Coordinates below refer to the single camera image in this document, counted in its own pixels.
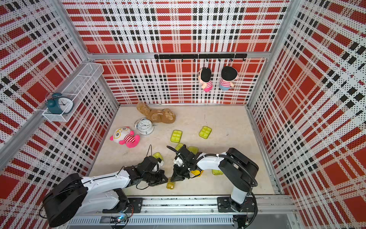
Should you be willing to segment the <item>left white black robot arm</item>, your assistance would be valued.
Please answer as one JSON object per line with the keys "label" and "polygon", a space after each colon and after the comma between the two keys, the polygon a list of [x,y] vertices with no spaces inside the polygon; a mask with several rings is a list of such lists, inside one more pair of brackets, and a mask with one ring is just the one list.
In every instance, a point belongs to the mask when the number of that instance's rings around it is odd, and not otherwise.
{"label": "left white black robot arm", "polygon": [[149,187],[167,183],[161,157],[146,156],[135,166],[96,177],[67,176],[42,200],[44,218],[52,228],[62,226],[74,216],[101,211],[104,214],[137,211],[123,189],[138,186],[142,181]]}

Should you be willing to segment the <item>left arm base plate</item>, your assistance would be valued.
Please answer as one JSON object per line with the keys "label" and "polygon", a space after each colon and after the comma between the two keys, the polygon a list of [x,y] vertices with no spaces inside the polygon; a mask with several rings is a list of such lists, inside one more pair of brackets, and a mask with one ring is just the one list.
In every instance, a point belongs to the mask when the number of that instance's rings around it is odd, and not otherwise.
{"label": "left arm base plate", "polygon": [[124,198],[119,200],[112,208],[103,209],[104,214],[114,213],[140,213],[142,209],[143,198]]}

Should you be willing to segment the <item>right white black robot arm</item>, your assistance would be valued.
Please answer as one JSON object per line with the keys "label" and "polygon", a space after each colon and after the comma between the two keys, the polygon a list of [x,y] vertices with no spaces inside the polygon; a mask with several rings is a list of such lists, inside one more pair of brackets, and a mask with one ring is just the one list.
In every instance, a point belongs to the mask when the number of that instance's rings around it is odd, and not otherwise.
{"label": "right white black robot arm", "polygon": [[237,149],[229,148],[221,154],[202,152],[194,154],[186,146],[182,146],[179,150],[171,146],[167,146],[167,148],[176,154],[172,182],[196,178],[204,170],[219,170],[234,186],[228,200],[230,209],[234,212],[242,212],[245,204],[248,203],[248,195],[252,196],[254,209],[256,209],[252,190],[258,186],[255,177],[259,166]]}

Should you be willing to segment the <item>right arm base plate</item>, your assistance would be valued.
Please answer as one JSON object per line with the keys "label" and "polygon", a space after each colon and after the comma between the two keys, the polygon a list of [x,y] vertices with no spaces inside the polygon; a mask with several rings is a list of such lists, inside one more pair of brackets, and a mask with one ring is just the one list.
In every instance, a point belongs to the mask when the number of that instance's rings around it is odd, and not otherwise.
{"label": "right arm base plate", "polygon": [[217,206],[219,212],[255,212],[256,204],[252,197],[246,197],[242,204],[238,204],[230,197],[218,197]]}

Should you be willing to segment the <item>yellow pillbox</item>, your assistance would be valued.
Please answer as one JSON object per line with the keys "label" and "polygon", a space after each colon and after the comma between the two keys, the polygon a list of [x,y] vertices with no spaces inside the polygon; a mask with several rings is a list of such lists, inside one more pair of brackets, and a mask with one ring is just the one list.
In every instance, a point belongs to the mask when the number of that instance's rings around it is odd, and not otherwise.
{"label": "yellow pillbox", "polygon": [[193,170],[191,171],[191,173],[195,176],[195,177],[200,177],[203,173],[203,171],[199,171],[199,170]]}

